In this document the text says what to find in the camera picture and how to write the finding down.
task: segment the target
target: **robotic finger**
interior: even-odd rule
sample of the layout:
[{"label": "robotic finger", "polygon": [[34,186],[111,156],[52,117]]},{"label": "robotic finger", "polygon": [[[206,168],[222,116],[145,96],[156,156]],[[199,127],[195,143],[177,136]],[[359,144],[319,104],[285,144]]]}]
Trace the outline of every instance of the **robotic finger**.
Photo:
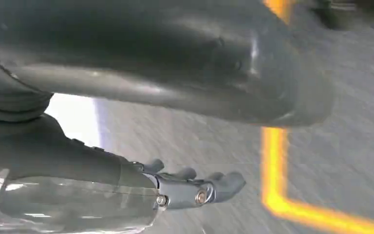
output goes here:
[{"label": "robotic finger", "polygon": [[197,208],[228,201],[246,184],[239,172],[227,175],[216,172],[205,179],[196,179],[197,173],[192,168],[175,174],[161,173],[164,164],[160,160],[145,165],[139,162],[134,164],[156,184],[160,193],[157,203],[169,210]]}]

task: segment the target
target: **bright light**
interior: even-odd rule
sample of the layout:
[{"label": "bright light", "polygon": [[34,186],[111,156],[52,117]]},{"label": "bright light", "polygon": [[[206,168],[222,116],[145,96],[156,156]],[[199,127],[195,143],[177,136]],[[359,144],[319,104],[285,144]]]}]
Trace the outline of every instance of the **bright light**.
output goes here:
[{"label": "bright light", "polygon": [[67,137],[88,146],[101,146],[93,98],[55,94],[45,113],[58,120]]}]

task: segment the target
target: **yellow floor marking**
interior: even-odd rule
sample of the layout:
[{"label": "yellow floor marking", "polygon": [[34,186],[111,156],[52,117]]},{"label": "yellow floor marking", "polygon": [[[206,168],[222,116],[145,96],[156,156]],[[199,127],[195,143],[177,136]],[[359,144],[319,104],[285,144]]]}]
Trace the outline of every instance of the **yellow floor marking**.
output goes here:
[{"label": "yellow floor marking", "polygon": [[280,218],[339,234],[374,234],[374,220],[315,207],[286,197],[287,133],[262,130],[262,202]]}]

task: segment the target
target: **transparent plastic cover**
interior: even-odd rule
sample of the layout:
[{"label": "transparent plastic cover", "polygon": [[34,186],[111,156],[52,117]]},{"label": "transparent plastic cover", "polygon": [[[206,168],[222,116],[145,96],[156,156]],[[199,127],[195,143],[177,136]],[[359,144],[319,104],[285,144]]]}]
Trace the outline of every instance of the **transparent plastic cover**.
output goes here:
[{"label": "transparent plastic cover", "polygon": [[0,234],[134,234],[159,211],[156,189],[8,173],[0,169]]}]

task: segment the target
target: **metal bolt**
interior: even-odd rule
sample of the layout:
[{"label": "metal bolt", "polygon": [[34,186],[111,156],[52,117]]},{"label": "metal bolt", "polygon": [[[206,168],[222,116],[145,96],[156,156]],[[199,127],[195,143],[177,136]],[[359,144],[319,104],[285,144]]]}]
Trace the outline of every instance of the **metal bolt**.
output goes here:
[{"label": "metal bolt", "polygon": [[204,204],[207,200],[207,191],[200,190],[196,195],[196,202],[198,204]]},{"label": "metal bolt", "polygon": [[159,206],[165,206],[167,204],[167,198],[164,195],[160,195],[157,197],[157,203]]}]

